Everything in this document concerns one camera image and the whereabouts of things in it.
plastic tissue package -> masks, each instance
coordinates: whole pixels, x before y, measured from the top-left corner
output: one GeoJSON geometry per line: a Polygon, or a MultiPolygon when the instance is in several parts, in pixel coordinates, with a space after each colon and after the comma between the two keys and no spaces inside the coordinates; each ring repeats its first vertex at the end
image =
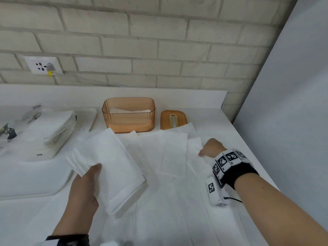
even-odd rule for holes
{"type": "Polygon", "coordinates": [[[66,159],[80,176],[92,165],[102,164],[96,198],[108,214],[116,213],[145,182],[142,171],[110,128],[79,142],[66,159]]]}
{"type": "Polygon", "coordinates": [[[76,126],[74,111],[42,111],[40,117],[10,143],[24,161],[49,160],[58,153],[76,126]]]}

orange transparent container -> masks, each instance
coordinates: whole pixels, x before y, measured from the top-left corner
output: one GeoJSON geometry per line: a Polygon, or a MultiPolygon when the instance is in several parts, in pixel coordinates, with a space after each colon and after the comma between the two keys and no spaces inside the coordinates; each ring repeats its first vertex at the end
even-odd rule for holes
{"type": "Polygon", "coordinates": [[[102,112],[107,128],[114,133],[147,132],[155,126],[155,103],[149,97],[109,98],[104,102],[102,112]]]}

white wall socket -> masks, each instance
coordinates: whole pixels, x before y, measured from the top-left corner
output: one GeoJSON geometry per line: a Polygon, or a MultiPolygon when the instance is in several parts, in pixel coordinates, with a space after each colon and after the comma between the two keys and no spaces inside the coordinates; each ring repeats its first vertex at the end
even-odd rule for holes
{"type": "Polygon", "coordinates": [[[54,66],[54,69],[51,69],[52,75],[63,75],[63,71],[56,57],[24,56],[24,59],[34,75],[48,75],[47,69],[49,64],[54,66]]]}

tissue box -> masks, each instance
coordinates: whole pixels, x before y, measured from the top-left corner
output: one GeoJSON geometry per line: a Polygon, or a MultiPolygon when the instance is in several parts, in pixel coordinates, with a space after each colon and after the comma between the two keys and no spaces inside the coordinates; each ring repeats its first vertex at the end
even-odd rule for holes
{"type": "Polygon", "coordinates": [[[149,97],[109,98],[102,112],[107,128],[114,133],[148,132],[155,126],[155,103],[149,97]]]}

person's right hand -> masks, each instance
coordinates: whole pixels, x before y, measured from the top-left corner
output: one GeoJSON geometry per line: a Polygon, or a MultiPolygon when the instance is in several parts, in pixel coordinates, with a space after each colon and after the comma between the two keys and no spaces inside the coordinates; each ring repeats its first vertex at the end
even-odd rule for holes
{"type": "Polygon", "coordinates": [[[199,152],[199,156],[205,156],[215,158],[223,151],[226,151],[227,149],[222,145],[221,142],[215,140],[214,138],[211,138],[207,141],[204,148],[199,152]]]}

